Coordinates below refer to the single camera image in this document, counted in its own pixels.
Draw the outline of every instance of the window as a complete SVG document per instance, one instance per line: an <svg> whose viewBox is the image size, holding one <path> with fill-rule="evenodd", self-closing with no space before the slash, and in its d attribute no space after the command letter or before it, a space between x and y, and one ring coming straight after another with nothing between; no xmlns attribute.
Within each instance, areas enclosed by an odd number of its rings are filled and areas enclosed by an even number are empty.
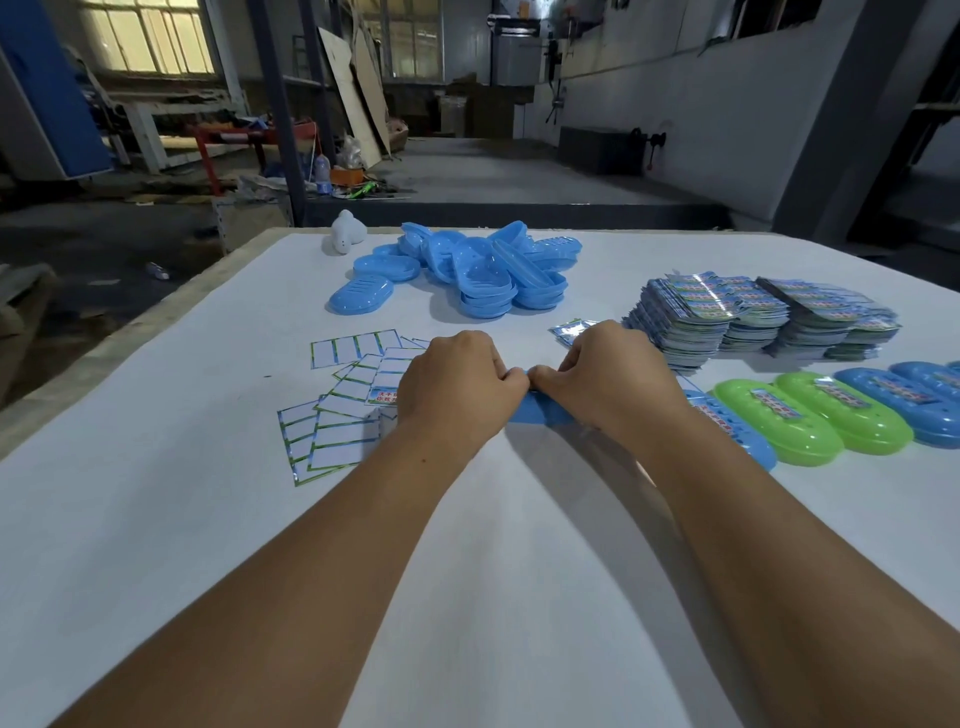
<svg viewBox="0 0 960 728"><path fill-rule="evenodd" d="M385 77L443 79L439 0L360 0L360 12L380 41Z"/></svg>
<svg viewBox="0 0 960 728"><path fill-rule="evenodd" d="M808 23L823 0L732 0L709 43L759 36Z"/></svg>
<svg viewBox="0 0 960 728"><path fill-rule="evenodd" d="M200 0L80 0L104 67L164 76L213 73Z"/></svg>

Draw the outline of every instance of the forearm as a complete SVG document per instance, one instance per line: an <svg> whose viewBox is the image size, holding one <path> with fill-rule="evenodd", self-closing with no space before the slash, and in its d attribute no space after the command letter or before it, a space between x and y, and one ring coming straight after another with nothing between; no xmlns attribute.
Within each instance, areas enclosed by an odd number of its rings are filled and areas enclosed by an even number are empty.
<svg viewBox="0 0 960 728"><path fill-rule="evenodd" d="M692 408L635 422L626 444L675 514L777 724L921 714L957 724L949 625Z"/></svg>
<svg viewBox="0 0 960 728"><path fill-rule="evenodd" d="M57 725L337 725L410 555L471 456L401 425Z"/></svg>

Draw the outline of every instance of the hand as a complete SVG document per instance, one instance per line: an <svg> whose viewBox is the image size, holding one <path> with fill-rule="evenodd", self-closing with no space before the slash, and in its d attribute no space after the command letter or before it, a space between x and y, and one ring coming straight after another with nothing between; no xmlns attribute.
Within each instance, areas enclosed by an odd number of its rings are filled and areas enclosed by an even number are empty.
<svg viewBox="0 0 960 728"><path fill-rule="evenodd" d="M439 337L410 363L397 392L399 425L423 428L472 457L516 412L530 380L507 371L483 331Z"/></svg>
<svg viewBox="0 0 960 728"><path fill-rule="evenodd" d="M655 423L690 409L677 378L647 335L614 321L580 334L559 371L543 365L531 369L530 382L577 420L621 445L642 421Z"/></svg>

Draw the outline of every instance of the white plastic object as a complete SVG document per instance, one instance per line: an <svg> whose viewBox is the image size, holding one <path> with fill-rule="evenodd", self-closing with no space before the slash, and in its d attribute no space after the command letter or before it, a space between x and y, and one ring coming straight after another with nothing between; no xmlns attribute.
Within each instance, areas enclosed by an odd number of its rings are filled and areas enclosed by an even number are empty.
<svg viewBox="0 0 960 728"><path fill-rule="evenodd" d="M342 209L330 226L330 237L333 240L333 250L340 255L346 255L351 245L367 239L367 226L353 217L353 213L348 209Z"/></svg>

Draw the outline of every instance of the green plastic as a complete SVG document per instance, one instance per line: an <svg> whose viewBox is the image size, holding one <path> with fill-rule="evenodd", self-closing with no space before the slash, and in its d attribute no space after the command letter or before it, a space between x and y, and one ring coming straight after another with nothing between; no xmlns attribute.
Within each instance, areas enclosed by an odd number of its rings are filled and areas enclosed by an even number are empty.
<svg viewBox="0 0 960 728"><path fill-rule="evenodd" d="M791 372L778 376L775 383L825 418L851 450L892 455L913 441L913 429L903 417L832 376Z"/></svg>
<svg viewBox="0 0 960 728"><path fill-rule="evenodd" d="M813 468L826 465L843 451L843 440L824 418L775 384L729 379L711 393L753 425L773 446L780 462Z"/></svg>

